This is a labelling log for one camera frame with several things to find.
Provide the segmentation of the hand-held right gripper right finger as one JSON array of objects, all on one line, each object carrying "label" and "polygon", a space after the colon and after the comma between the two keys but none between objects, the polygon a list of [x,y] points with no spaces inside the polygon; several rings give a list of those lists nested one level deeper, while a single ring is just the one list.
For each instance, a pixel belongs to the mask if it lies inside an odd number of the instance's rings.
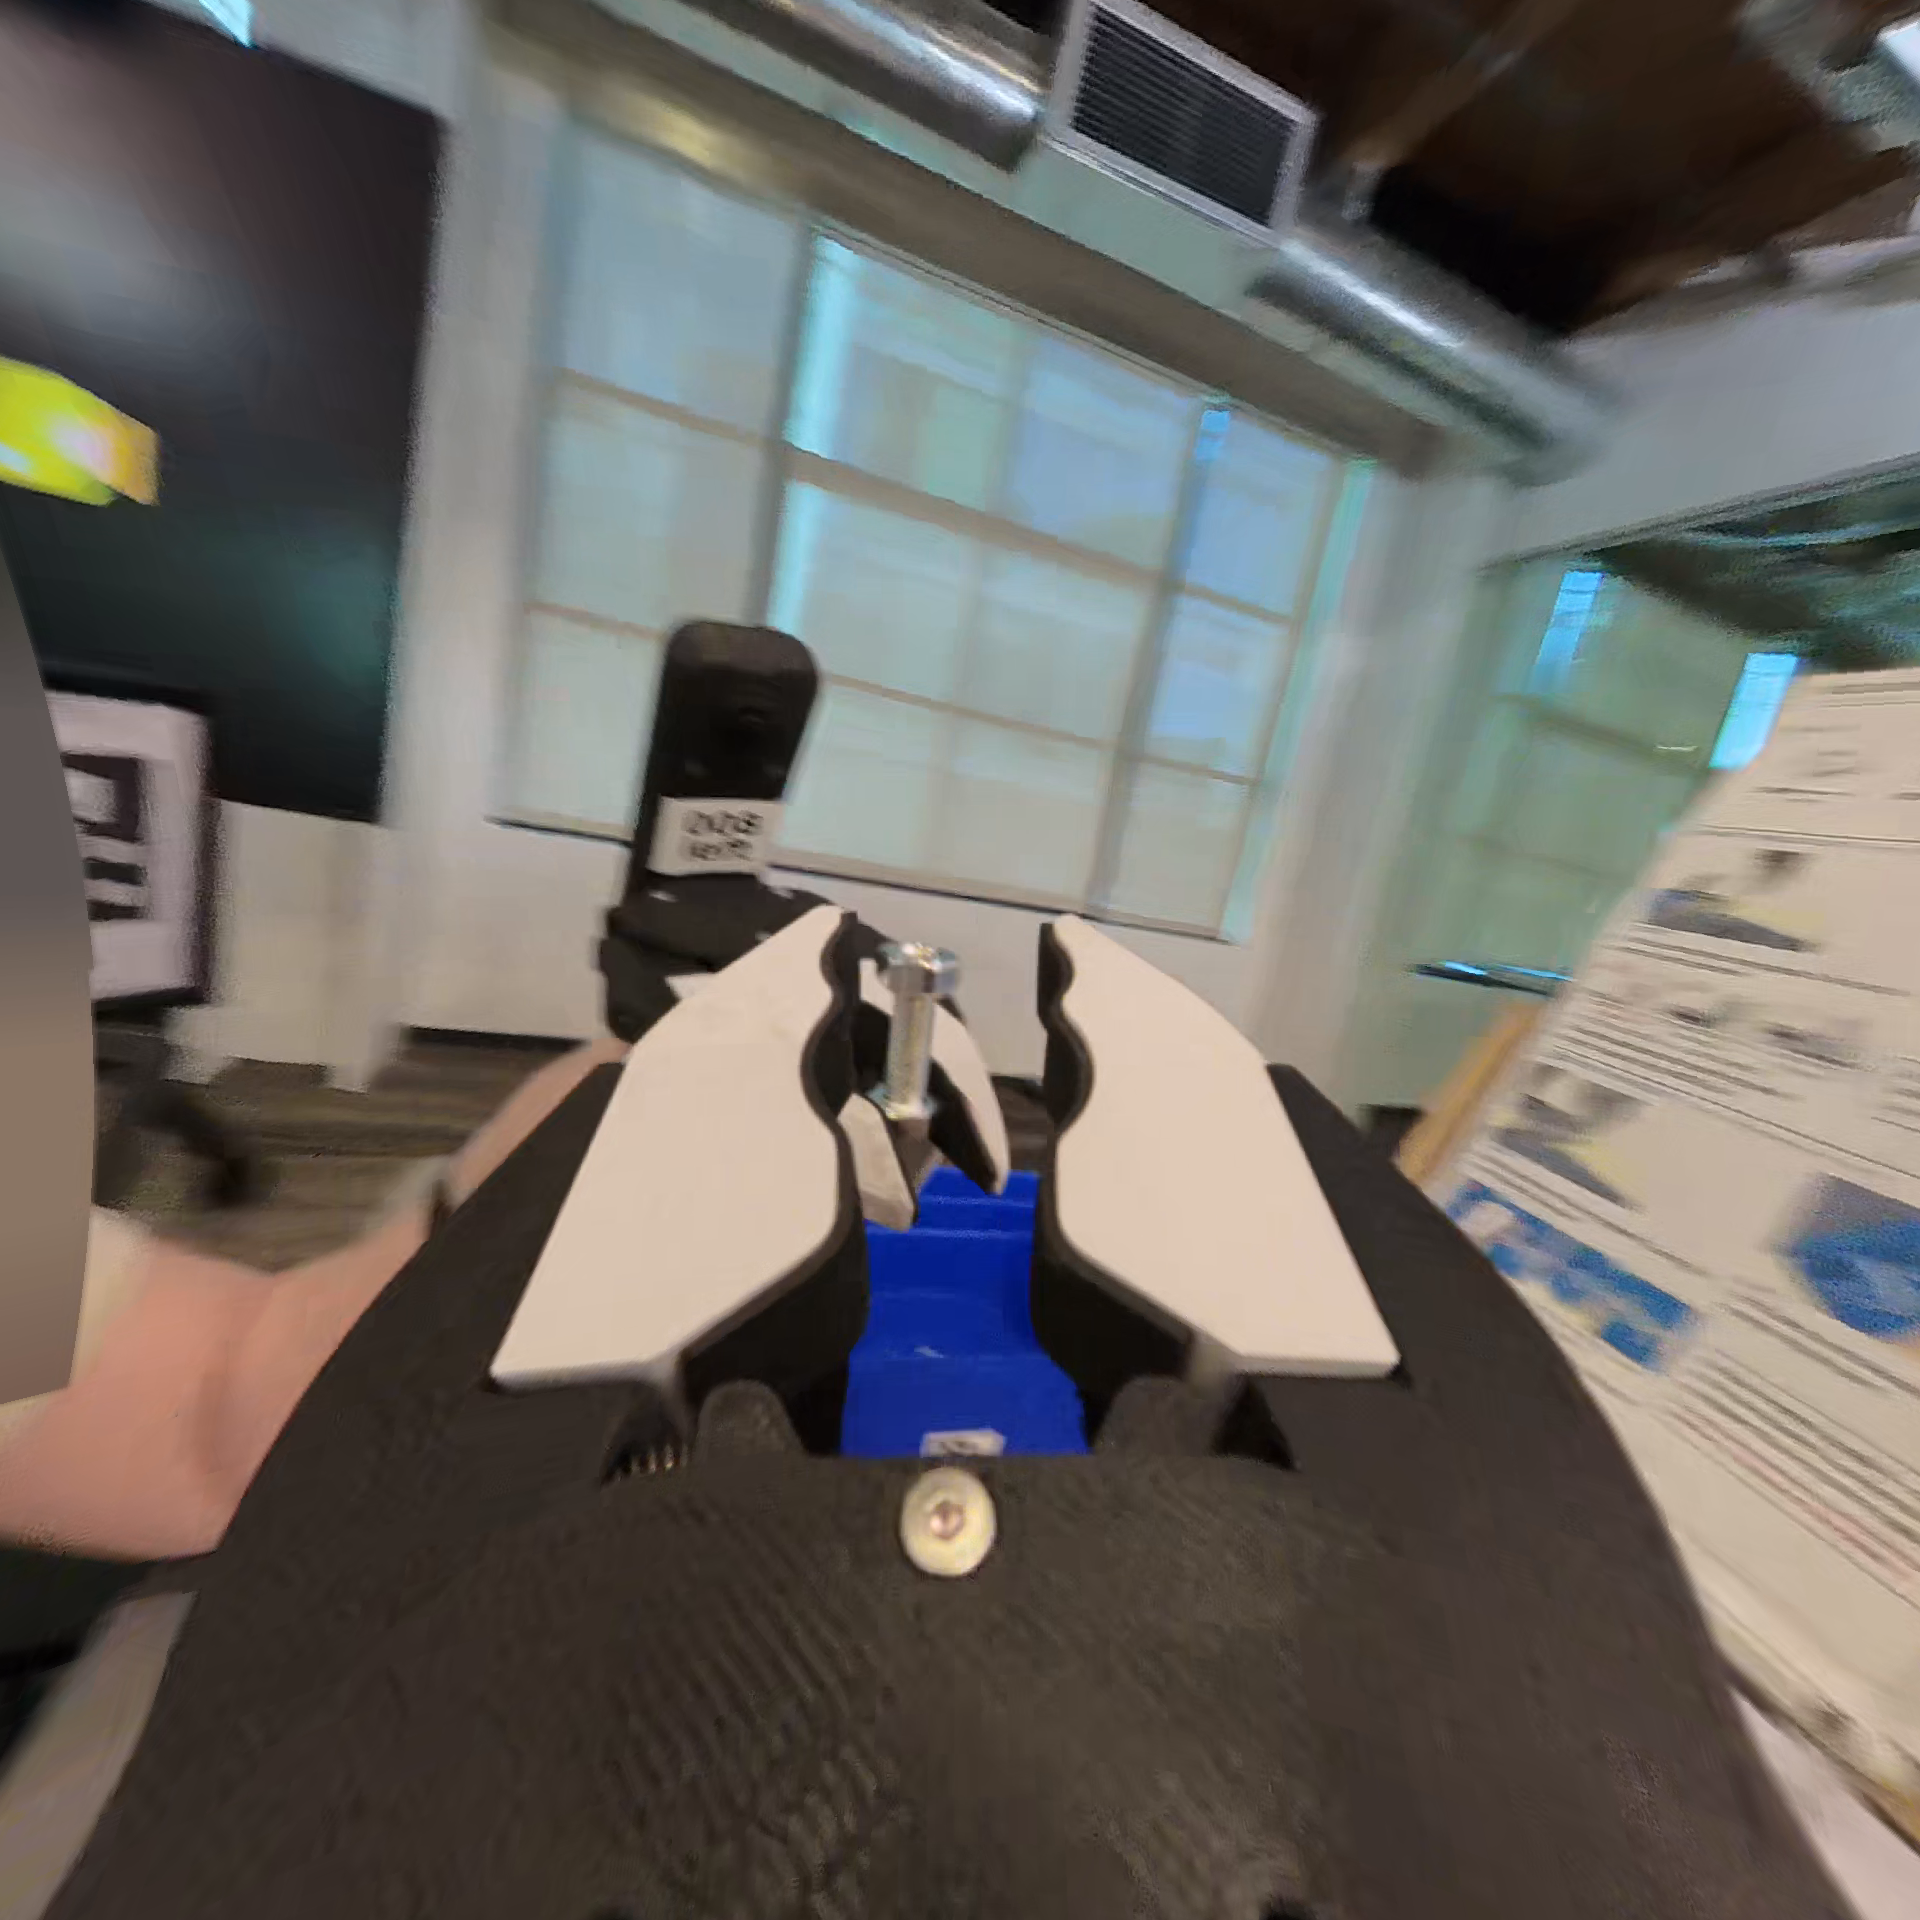
[{"label": "hand-held right gripper right finger", "polygon": [[1031,1313],[1076,1381],[1385,1378],[1376,1296],[1260,1050],[1084,918],[1040,939],[1044,1096]]}]

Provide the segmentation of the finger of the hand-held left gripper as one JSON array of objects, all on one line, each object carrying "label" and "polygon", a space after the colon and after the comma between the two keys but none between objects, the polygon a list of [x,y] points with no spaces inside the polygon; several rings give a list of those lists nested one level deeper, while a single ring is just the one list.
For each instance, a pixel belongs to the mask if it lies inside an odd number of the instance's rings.
[{"label": "finger of the hand-held left gripper", "polygon": [[865,1219],[916,1219],[929,1172],[929,1105],[893,1100],[884,1052],[884,1037],[856,1036],[853,1090],[836,1120]]},{"label": "finger of the hand-held left gripper", "polygon": [[973,1188],[1002,1195],[1011,1180],[1011,1141],[1002,1101],[968,1027],[935,1027],[929,1045],[927,1120],[920,1184],[933,1169],[956,1169]]}]

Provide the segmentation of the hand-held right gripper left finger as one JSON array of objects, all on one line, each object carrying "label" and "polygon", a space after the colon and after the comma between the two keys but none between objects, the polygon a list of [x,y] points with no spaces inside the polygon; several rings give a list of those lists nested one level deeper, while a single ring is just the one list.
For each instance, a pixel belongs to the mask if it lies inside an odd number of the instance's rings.
[{"label": "hand-held right gripper left finger", "polygon": [[498,1388],[680,1388],[858,1228],[820,1046],[849,915],[811,907],[632,1045],[520,1308]]}]

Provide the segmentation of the steel bolt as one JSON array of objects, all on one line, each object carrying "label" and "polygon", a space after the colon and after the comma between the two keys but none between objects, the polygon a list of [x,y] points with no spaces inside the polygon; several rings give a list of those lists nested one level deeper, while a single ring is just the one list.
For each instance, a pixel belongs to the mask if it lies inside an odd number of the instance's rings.
[{"label": "steel bolt", "polygon": [[949,1000],[893,996],[879,979],[887,1014],[884,1061],[876,1105],[887,1120],[927,1126],[933,1116],[931,1070],[939,1010]]}]

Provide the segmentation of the blue plastic bin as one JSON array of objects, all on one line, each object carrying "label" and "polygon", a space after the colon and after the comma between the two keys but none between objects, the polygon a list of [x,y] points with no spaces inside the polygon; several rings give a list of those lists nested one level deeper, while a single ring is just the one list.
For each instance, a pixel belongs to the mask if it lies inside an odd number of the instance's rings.
[{"label": "blue plastic bin", "polygon": [[1089,1418],[1029,1305],[1040,1177],[997,1194],[935,1169],[909,1228],[867,1226],[868,1322],[849,1361],[844,1457],[1082,1457]]}]

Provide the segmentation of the person's left forearm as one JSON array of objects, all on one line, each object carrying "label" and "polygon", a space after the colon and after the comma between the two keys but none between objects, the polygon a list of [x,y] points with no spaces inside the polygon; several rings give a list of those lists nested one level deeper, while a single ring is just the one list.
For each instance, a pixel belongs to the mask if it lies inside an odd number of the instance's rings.
[{"label": "person's left forearm", "polygon": [[349,1243],[280,1273],[96,1208],[65,1388],[3,1414],[3,1545],[111,1564],[217,1547],[324,1362],[431,1234],[601,1065],[600,1040],[535,1072],[458,1155],[408,1172]]}]

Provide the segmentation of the instruction sheet on stand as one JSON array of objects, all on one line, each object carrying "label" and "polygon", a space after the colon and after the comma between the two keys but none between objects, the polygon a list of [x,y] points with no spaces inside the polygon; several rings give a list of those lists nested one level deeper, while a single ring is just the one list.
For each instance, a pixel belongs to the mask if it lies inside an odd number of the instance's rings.
[{"label": "instruction sheet on stand", "polygon": [[1535,1029],[1544,1020],[1548,1000],[1530,1000],[1501,1010],[1427,1098],[1420,1117],[1408,1126],[1395,1152],[1401,1176],[1423,1188],[1447,1177],[1447,1171],[1472,1138],[1480,1116],[1497,1093],[1509,1067],[1525,1054]]}]

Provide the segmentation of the black wheeled sign stand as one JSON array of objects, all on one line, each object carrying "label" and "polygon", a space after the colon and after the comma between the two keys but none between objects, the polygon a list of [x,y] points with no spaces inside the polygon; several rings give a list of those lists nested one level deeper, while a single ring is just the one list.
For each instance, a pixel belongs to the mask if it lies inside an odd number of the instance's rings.
[{"label": "black wheeled sign stand", "polygon": [[93,1027],[93,1208],[112,1210],[128,1201],[154,1136],[175,1138],[200,1165],[200,1194],[209,1210],[240,1210],[257,1201],[264,1180],[258,1155],[200,1089],[175,1078],[175,1057],[164,1024]]}]

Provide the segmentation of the printed instruction sheet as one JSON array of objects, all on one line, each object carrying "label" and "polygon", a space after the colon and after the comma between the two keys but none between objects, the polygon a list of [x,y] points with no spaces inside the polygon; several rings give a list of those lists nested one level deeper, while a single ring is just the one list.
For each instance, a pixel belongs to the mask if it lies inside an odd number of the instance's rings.
[{"label": "printed instruction sheet", "polygon": [[1916,1822],[1914,667],[1788,692],[1428,1194],[1608,1412],[1741,1680]]}]

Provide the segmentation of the framed black-white marker sign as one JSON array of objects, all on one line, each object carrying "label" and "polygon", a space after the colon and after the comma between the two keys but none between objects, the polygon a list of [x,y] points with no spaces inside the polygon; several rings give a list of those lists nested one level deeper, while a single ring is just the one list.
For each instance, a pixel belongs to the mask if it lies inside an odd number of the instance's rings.
[{"label": "framed black-white marker sign", "polygon": [[219,893],[203,699],[65,674],[47,701],[80,843],[93,1010],[203,1005]]}]

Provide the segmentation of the air vent grille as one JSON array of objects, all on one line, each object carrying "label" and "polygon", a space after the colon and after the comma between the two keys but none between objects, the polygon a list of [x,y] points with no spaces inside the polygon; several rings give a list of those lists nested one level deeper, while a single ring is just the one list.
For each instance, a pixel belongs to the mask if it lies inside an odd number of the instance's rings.
[{"label": "air vent grille", "polygon": [[1320,113],[1141,2],[1072,2],[1044,137],[1240,238],[1293,226]]}]

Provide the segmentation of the dark wall screen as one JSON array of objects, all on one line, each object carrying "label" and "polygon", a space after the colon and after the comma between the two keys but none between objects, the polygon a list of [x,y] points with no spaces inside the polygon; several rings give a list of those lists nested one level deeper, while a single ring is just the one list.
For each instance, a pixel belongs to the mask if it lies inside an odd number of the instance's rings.
[{"label": "dark wall screen", "polygon": [[224,800],[377,817],[442,126],[154,4],[4,4],[3,350],[157,500],[4,486],[44,665],[209,698]]}]

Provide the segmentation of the round silver air duct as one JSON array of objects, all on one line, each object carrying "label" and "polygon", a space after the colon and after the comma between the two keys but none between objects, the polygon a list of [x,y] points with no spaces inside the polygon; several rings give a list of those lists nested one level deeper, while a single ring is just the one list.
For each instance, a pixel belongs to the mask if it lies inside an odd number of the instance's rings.
[{"label": "round silver air duct", "polygon": [[1039,29],[997,4],[609,9],[1489,449],[1525,485],[1593,454],[1611,403],[1563,352],[1308,176],[1293,226],[1258,245],[1051,147],[1050,72],[1068,8],[1047,4]]}]

